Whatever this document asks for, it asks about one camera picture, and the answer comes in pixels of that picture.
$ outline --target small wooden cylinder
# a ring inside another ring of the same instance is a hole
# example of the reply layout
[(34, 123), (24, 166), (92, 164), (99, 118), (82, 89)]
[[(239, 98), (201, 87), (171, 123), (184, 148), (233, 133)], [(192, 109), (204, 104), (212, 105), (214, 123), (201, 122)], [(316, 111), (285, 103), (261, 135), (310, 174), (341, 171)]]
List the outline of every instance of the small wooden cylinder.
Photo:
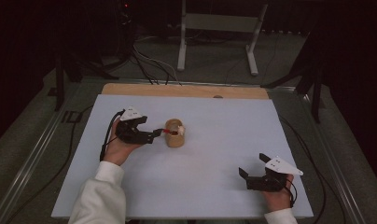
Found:
[(166, 121), (165, 129), (170, 131), (165, 135), (166, 145), (168, 147), (181, 147), (185, 144), (185, 135), (177, 133), (179, 126), (183, 126), (182, 121), (179, 119)]

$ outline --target white sleeve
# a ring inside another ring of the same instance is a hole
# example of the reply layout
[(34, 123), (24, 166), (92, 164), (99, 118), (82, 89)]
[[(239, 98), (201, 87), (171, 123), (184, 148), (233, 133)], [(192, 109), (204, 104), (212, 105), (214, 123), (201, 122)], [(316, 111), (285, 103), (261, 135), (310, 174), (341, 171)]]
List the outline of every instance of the white sleeve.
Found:
[(297, 220), (294, 218), (291, 208), (267, 213), (264, 216), (268, 224), (297, 224)]
[(96, 176), (81, 187), (69, 223), (125, 223), (123, 176), (121, 167), (101, 161)]

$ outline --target human hand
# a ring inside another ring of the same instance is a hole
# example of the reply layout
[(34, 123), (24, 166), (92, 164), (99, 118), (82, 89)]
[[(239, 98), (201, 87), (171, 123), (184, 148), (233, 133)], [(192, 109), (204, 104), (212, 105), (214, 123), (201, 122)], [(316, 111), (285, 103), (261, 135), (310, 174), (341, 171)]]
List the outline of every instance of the human hand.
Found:
[[(290, 189), (291, 183), (293, 182), (293, 175), (287, 175), (286, 187)], [(271, 212), (290, 208), (290, 192), (283, 188), (278, 192), (261, 192), (267, 201), (268, 209)]]
[(117, 166), (121, 166), (122, 163), (127, 160), (131, 152), (142, 145), (127, 144), (117, 138), (116, 129), (118, 124), (119, 119), (116, 119), (112, 126), (112, 132), (110, 134), (109, 143), (107, 144), (104, 161), (109, 161), (115, 163)]

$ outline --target metal stand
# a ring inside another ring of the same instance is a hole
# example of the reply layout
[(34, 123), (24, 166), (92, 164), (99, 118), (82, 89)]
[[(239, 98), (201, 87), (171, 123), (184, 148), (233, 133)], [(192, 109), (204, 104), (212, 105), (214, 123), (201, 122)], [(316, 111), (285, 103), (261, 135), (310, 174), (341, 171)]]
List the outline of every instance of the metal stand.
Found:
[(264, 19), (267, 4), (263, 4), (258, 17), (236, 17), (236, 16), (222, 16), (211, 14), (195, 14), (187, 13), (186, 0), (182, 0), (182, 24), (180, 36), (180, 50), (179, 58), (177, 61), (177, 70), (185, 70), (186, 60), (186, 30), (219, 30), (230, 32), (245, 32), (253, 33), (252, 41), (246, 46), (247, 60), (249, 61), (250, 74), (253, 76), (258, 75), (258, 67), (256, 65), (253, 50), (255, 49), (258, 40), (258, 34), (261, 29), (261, 24)]

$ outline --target white tabletop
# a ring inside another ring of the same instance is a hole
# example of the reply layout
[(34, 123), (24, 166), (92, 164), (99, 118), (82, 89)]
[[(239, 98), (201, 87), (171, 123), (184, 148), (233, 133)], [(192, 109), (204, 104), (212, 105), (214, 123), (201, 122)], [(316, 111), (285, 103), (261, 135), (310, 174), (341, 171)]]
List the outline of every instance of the white tabletop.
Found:
[[(138, 126), (140, 131), (151, 132), (163, 128), (168, 119), (180, 119), (186, 141), (180, 148), (169, 148), (162, 135), (135, 150), (123, 164), (127, 218), (262, 217), (265, 201), (260, 192), (246, 189), (238, 167), (263, 176), (259, 153), (295, 164), (272, 100), (99, 95), (53, 217), (70, 217), (80, 186), (98, 167), (111, 118), (130, 105), (148, 116), (147, 123)], [(299, 176), (294, 184), (299, 194), (295, 217), (312, 217)]]

